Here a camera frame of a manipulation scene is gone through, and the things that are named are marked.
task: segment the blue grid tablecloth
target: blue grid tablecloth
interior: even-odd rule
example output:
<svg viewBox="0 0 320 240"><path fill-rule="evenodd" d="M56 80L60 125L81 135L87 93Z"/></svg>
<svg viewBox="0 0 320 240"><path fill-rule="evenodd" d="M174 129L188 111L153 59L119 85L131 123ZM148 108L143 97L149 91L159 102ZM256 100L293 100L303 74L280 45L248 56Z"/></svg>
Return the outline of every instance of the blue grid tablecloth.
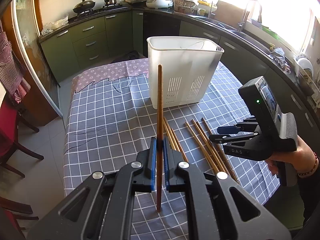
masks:
<svg viewBox="0 0 320 240"><path fill-rule="evenodd" d="M170 127L190 163L212 173L185 122L207 119L216 132L222 125L250 116L238 94L241 83L221 63L203 99L197 104L164 109ZM115 81L102 80L73 95L64 154L64 186L68 195L92 172L119 170L135 160L137 152L156 135L156 110L152 107L146 74ZM264 204L279 187L265 162L228 156L241 186ZM183 193L168 193L163 185L162 211L156 212L156 193L136 194L131 239L187 239L187 215Z"/></svg>

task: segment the gas stove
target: gas stove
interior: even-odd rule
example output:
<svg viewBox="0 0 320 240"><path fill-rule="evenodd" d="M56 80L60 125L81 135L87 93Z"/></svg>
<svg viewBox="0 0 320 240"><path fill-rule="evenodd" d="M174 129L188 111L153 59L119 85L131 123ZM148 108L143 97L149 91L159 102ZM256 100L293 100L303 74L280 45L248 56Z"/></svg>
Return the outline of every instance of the gas stove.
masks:
<svg viewBox="0 0 320 240"><path fill-rule="evenodd" d="M82 12L82 13L78 14L77 16L70 18L69 23L79 21L79 20L81 20L85 17L88 17L88 16L97 15L97 14L103 13L105 11L112 11L112 10L116 10L116 9L120 9L120 8L127 8L127 7L120 5L120 4L111 4L111 5L107 5L107 6L104 5L100 9L97 9L97 10L91 9L89 11Z"/></svg>

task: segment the chopstick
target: chopstick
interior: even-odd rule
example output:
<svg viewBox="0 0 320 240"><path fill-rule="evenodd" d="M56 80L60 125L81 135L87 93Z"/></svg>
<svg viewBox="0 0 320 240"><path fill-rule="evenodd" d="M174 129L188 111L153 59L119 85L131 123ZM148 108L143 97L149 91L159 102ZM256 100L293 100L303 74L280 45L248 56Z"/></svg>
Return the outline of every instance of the chopstick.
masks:
<svg viewBox="0 0 320 240"><path fill-rule="evenodd" d="M174 143L173 143L173 139L172 139L171 133L169 132L169 130L170 130L170 127L168 127L169 124L168 124L168 126L167 126L167 124L168 124L168 123L166 122L166 119L165 119L165 117L164 117L163 126L164 126L164 129L165 129L165 132L167 133L167 137L168 137L168 139L169 139L169 142L170 142L170 145L171 145L172 150L176 150L176 147L175 147L175 145L174 145Z"/></svg>
<svg viewBox="0 0 320 240"><path fill-rule="evenodd" d="M188 122L185 123L186 126L188 127L189 131L191 132L191 134L193 135L193 138L196 140L196 142L198 143L198 145L200 146L200 149L202 150L204 156L207 158L208 162L210 163L213 171L215 174L217 174L219 172L217 166L214 164L213 160L211 159L210 155L208 154L207 150L204 148L204 146L202 145L202 143L200 142L200 140L198 139L197 135L195 134L195 132L193 131L193 129L190 127L190 125L188 124Z"/></svg>
<svg viewBox="0 0 320 240"><path fill-rule="evenodd" d="M177 136L176 136L176 134L175 134L175 132L174 132L174 130L171 128L171 131L172 131L172 134L173 134L173 137L174 137L174 139L176 140L176 143L177 143L177 145L178 145L178 148L179 148L179 152L181 152L181 154L182 154L182 157L183 157L183 160L185 161L185 162L189 162L188 161L188 158L187 158L187 156L186 156L186 154L184 153L184 151L183 151L183 149L182 149L182 146L181 146L181 144L179 143L179 140L178 140L178 138L177 138Z"/></svg>
<svg viewBox="0 0 320 240"><path fill-rule="evenodd" d="M194 119L192 119L192 122L196 126L198 132L200 133L200 136L202 137L202 139L204 140L207 148L209 149L210 153L212 154L214 162L217 165L217 167L219 168L219 171L224 171L224 172L228 173L227 168L225 168L221 164L222 161L220 161L219 158L217 157L218 154L216 154L215 151L212 149L212 147L211 147L211 145L210 145L210 143L208 141L208 138L206 137L206 135L205 135L204 131L202 130L202 127L200 126L200 124L198 122L196 122Z"/></svg>
<svg viewBox="0 0 320 240"><path fill-rule="evenodd" d="M205 127L207 128L209 133L212 135L213 133L211 132L211 129L209 128L209 125L208 125L207 121L204 118L202 118L201 120L204 122ZM233 178L239 184L239 180L238 180L236 174L234 173L234 171L233 171L233 169L232 169L232 167L231 167L226 155L222 151L220 145L217 144L217 143L212 143L211 146L212 146L212 149L214 149L217 152L217 154L220 157L220 159L222 160L222 162L225 164L225 167L229 171L229 174L230 174L231 178Z"/></svg>
<svg viewBox="0 0 320 240"><path fill-rule="evenodd" d="M172 140L171 148L172 148L172 150L178 151L178 150L179 150L179 147L178 147L178 145L177 145L177 143L176 143L176 141L175 141L175 139L174 139L174 137L173 137L171 128L170 128L170 126L169 126L169 123L168 123L166 117L163 117L163 119L164 119L165 125L166 125L167 128L168 128L168 132L169 132L170 137L171 137L171 140Z"/></svg>
<svg viewBox="0 0 320 240"><path fill-rule="evenodd" d="M163 164L163 83L162 65L158 66L158 105L157 105L157 212L161 211L162 164Z"/></svg>

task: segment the red chair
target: red chair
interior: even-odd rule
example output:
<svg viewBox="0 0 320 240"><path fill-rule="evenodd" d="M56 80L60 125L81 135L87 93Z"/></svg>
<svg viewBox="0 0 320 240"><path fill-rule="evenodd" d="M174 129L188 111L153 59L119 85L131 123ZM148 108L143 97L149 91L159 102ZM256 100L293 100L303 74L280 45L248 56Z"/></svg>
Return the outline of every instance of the red chair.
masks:
<svg viewBox="0 0 320 240"><path fill-rule="evenodd" d="M7 164L7 161L12 154L19 149L22 152L39 160L43 160L44 157L40 154L30 151L18 142L19 121L33 131L39 132L39 129L28 123L5 98L0 107L0 166L24 178L25 175L21 171L18 171Z"/></svg>
<svg viewBox="0 0 320 240"><path fill-rule="evenodd" d="M18 232L24 237L24 234L22 233L22 230L25 230L24 227L20 227L17 219L19 220L39 220L38 217L28 217L20 214L14 214L11 211L14 212L20 212L24 214L32 214L33 211L31 209L30 205L18 203L9 199L5 199L0 197L0 207L4 208L4 215L6 218L10 221L10 223L13 225L13 227L18 230Z"/></svg>

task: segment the human hand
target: human hand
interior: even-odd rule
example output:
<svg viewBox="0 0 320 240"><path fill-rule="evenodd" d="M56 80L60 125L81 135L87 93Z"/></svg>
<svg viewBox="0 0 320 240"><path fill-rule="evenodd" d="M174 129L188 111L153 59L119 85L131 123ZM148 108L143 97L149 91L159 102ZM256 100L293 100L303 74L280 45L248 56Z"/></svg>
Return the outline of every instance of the human hand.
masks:
<svg viewBox="0 0 320 240"><path fill-rule="evenodd" d="M270 158L266 159L268 169L271 171L272 175L279 173L278 167L274 161L291 163L297 173L306 173L313 169L316 159L311 148L300 138L300 136L298 136L298 147L296 151L274 152Z"/></svg>

